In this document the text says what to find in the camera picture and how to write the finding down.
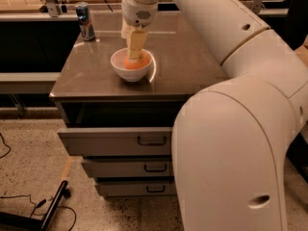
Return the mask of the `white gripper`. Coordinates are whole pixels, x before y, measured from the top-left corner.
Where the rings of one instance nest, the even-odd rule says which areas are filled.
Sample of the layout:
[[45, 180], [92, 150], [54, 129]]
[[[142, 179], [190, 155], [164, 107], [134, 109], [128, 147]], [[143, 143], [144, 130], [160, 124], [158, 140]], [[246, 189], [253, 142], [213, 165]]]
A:
[[128, 59], [137, 61], [145, 46], [147, 32], [143, 29], [132, 31], [131, 26], [146, 27], [150, 25], [154, 21], [158, 4], [142, 4], [135, 0], [122, 0], [121, 8], [124, 17], [122, 18], [121, 37], [126, 40], [128, 45]]

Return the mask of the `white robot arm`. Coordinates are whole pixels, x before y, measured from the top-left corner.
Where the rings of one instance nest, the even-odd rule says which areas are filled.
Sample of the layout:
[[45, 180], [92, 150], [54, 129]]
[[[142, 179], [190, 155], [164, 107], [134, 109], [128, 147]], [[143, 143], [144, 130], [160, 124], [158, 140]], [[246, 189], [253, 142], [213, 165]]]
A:
[[[173, 0], [227, 79], [182, 107], [172, 164], [185, 231], [287, 231], [284, 163], [307, 121], [308, 67], [239, 0]], [[137, 13], [158, 0], [122, 0]]]

